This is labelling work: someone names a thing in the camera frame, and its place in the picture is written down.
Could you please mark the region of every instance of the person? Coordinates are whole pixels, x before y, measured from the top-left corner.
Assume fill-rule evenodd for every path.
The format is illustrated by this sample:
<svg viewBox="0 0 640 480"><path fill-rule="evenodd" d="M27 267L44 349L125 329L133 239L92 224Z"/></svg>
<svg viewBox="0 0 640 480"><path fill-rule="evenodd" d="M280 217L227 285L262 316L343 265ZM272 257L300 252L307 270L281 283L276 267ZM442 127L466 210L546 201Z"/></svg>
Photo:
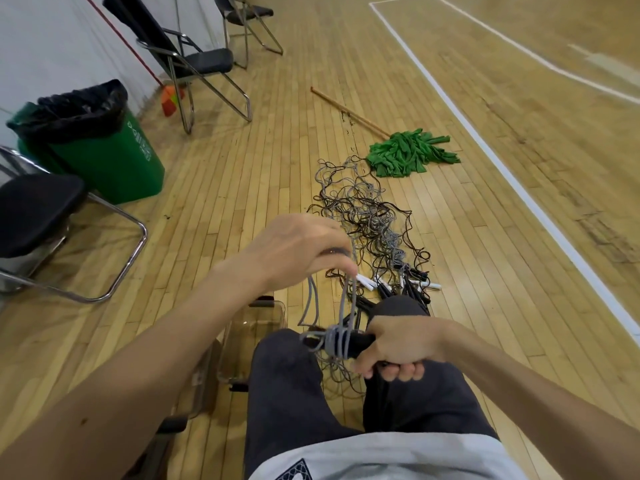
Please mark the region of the person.
<svg viewBox="0 0 640 480"><path fill-rule="evenodd" d="M118 480L170 411L184 380L242 306L312 273L356 264L340 226L275 218L216 263L185 302L93 371L0 456L12 480ZM455 321L404 297L383 300L366 380L366 433L341 426L315 357L291 330L257 346L249 381L245 473L252 479L524 479L463 373L529 437L565 480L640 478L640 432L542 378ZM382 367L379 363L389 363Z"/></svg>

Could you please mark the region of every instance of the forearm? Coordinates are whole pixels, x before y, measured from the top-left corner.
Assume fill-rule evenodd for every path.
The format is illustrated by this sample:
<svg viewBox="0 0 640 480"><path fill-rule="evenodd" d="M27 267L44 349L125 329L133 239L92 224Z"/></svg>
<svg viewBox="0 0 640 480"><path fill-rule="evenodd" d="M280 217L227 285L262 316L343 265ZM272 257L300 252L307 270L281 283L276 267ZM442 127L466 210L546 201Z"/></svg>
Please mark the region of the forearm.
<svg viewBox="0 0 640 480"><path fill-rule="evenodd" d="M455 364L537 446L565 480L636 479L640 432L453 325Z"/></svg>
<svg viewBox="0 0 640 480"><path fill-rule="evenodd" d="M12 479L121 478L229 318L262 292L233 260L94 371L0 456ZM27 462L27 458L37 461Z"/></svg>

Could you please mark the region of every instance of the red pole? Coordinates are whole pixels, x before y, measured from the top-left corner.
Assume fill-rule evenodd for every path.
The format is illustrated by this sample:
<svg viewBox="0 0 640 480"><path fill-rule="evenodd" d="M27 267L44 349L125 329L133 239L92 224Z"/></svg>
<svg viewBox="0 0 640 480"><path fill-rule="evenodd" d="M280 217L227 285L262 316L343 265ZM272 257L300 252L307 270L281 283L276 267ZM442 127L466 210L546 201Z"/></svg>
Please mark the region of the red pole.
<svg viewBox="0 0 640 480"><path fill-rule="evenodd" d="M153 76L153 78L156 80L156 82L158 83L158 85L160 85L160 87L164 87L164 84L162 82L160 82L160 79L157 78L156 74L154 74L154 72L149 68L149 66L144 62L144 60L142 60L142 57L140 57L140 54L137 53L135 50L133 50L133 47L129 45L129 42L127 42L127 40L122 36L122 34L118 31L118 29L116 27L113 26L113 23L111 23L109 21L109 19L105 16L105 14L103 14L102 10L100 10L100 8L98 8L95 3L93 3L92 0L87 0L89 2L89 4L96 10L96 12L98 12L100 14L100 16L102 17L102 19L107 22L107 25L111 27L111 30L113 30L114 32L116 32L116 35L118 37L120 37L120 40L122 40L124 42L124 45L126 45L130 51L132 51L133 55L136 56L136 58L140 61L140 63L142 65L144 65L145 69L147 69L149 71L149 74L151 74L151 76Z"/></svg>

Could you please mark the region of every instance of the wooden mop handle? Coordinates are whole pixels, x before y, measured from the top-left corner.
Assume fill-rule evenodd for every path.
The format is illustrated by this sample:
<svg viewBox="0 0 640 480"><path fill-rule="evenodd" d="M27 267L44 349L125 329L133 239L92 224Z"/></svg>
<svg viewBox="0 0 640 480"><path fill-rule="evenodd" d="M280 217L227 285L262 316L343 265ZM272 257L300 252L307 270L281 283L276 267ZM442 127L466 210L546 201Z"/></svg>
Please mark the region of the wooden mop handle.
<svg viewBox="0 0 640 480"><path fill-rule="evenodd" d="M369 128L373 129L374 131L376 131L380 135L384 136L385 138L387 138L387 139L391 138L391 134L390 133L387 133L386 131L384 131L382 128L380 128L373 121L370 121L370 120L368 120L366 118L363 118L361 115L354 113L347 106L343 106L338 101L336 101L334 99L331 99L329 96L327 96L326 94L318 91L313 86L311 87L311 92L313 94L317 94L318 96L322 97L322 99L327 101L327 103L332 104L336 108L340 109L340 111L346 112L348 115L350 115L350 116L354 117L355 119L359 120L359 122L365 124L366 126L368 126Z"/></svg>

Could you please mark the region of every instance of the black chair seat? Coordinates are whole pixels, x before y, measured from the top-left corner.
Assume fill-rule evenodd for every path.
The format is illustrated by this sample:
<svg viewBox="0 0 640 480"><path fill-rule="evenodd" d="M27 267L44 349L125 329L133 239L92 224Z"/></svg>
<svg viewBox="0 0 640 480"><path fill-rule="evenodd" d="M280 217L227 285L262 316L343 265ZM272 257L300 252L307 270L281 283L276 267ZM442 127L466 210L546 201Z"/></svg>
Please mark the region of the black chair seat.
<svg viewBox="0 0 640 480"><path fill-rule="evenodd" d="M246 14L245 17L247 20L253 20L256 14L258 14L259 16L273 16L273 10L271 8L267 8L266 6L257 6L257 5L252 5L252 7L253 7L253 10L249 8L244 8L244 12ZM240 17L238 16L235 10L230 11L227 14L226 18L229 23L242 26L242 20L240 20Z"/></svg>
<svg viewBox="0 0 640 480"><path fill-rule="evenodd" d="M60 228L84 202L76 175L20 175L0 187L0 258L25 256Z"/></svg>
<svg viewBox="0 0 640 480"><path fill-rule="evenodd" d="M189 64L201 74L210 74L212 72L227 73L234 67L234 53L228 48L217 48L206 52L196 52L185 56ZM193 75L188 70L176 67L176 76L178 78L187 75Z"/></svg>

